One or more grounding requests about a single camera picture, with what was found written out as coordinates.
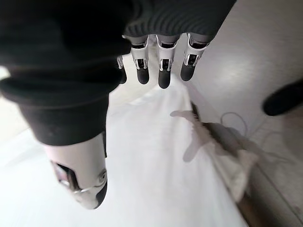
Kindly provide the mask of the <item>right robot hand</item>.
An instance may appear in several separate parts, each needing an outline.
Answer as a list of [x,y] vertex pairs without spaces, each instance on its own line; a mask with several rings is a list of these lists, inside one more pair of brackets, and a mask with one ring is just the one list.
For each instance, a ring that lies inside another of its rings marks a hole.
[[16,103],[46,148],[57,180],[96,209],[107,192],[109,93],[127,80],[131,54],[149,81],[149,36],[157,40],[158,84],[170,84],[174,53],[187,34],[181,78],[192,78],[232,0],[3,0],[0,63],[10,76],[0,92]]

